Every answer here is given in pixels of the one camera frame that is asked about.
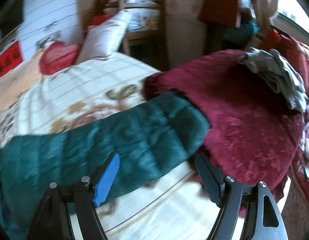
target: red paper with black text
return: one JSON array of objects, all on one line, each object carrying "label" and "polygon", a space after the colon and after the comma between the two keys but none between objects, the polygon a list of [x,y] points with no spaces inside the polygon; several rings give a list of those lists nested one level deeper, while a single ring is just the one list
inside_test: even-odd
[{"label": "red paper with black text", "polygon": [[23,62],[19,41],[13,43],[0,55],[0,77]]}]

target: silver bolt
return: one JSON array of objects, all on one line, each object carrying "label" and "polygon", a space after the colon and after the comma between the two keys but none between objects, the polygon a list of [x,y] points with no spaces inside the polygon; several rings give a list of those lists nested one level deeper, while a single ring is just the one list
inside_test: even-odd
[{"label": "silver bolt", "polygon": [[57,186],[56,182],[50,183],[49,188],[55,188]]},{"label": "silver bolt", "polygon": [[85,183],[89,182],[90,181],[90,177],[89,176],[84,176],[84,177],[81,178],[81,181],[85,182]]},{"label": "silver bolt", "polygon": [[267,187],[267,184],[264,181],[259,181],[258,184],[260,187]]},{"label": "silver bolt", "polygon": [[226,180],[227,182],[234,182],[234,178],[231,177],[231,176],[227,176],[227,177],[225,178],[225,180]]}]

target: teal quilted jacket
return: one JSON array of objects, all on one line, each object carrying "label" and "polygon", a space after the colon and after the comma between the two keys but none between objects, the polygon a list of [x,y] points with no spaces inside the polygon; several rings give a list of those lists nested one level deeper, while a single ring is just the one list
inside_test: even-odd
[{"label": "teal quilted jacket", "polygon": [[173,92],[64,133],[17,136],[0,149],[0,223],[11,240],[27,237],[51,182],[72,184],[111,152],[120,167],[106,202],[158,179],[202,144],[209,124]]}]

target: maroon velvet blanket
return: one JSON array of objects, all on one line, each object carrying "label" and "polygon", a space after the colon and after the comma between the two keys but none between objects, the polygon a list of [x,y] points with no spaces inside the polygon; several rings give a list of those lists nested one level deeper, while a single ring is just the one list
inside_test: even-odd
[{"label": "maroon velvet blanket", "polygon": [[302,115],[237,64],[243,53],[220,51],[156,73],[146,79],[144,94],[149,100],[172,88],[184,91],[211,122],[204,149],[212,163],[241,183],[265,181],[279,200],[281,181],[299,147]]}]

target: window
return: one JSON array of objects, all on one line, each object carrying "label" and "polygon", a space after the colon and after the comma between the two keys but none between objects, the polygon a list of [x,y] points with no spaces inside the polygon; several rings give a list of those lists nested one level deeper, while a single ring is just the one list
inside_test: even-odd
[{"label": "window", "polygon": [[309,33],[309,17],[297,0],[279,0],[278,11]]}]

